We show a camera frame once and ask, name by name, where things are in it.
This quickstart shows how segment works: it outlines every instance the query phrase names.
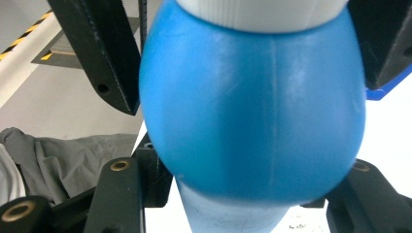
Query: gray fabric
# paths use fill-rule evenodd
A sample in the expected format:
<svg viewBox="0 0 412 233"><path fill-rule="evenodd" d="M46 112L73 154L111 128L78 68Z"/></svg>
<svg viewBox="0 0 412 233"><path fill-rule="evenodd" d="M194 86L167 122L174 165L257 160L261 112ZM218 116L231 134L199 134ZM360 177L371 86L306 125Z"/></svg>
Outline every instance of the gray fabric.
<svg viewBox="0 0 412 233"><path fill-rule="evenodd" d="M101 168L130 156L137 135L98 135L75 140L35 138L16 128L0 133L3 144L27 184L28 195L59 204L97 185Z"/></svg>

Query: blue rubber bulb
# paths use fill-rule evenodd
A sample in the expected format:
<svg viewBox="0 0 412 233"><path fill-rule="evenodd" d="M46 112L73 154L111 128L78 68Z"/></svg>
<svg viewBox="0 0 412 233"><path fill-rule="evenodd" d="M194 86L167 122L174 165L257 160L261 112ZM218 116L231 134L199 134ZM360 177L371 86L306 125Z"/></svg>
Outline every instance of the blue rubber bulb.
<svg viewBox="0 0 412 233"><path fill-rule="evenodd" d="M313 29L262 34L219 27L165 0L140 70L149 135L192 210L213 201L222 209L205 216L222 218L230 205L267 216L322 197L352 168L365 96L347 9ZM247 215L226 223L237 231L234 217ZM268 224L257 218L249 229Z"/></svg>

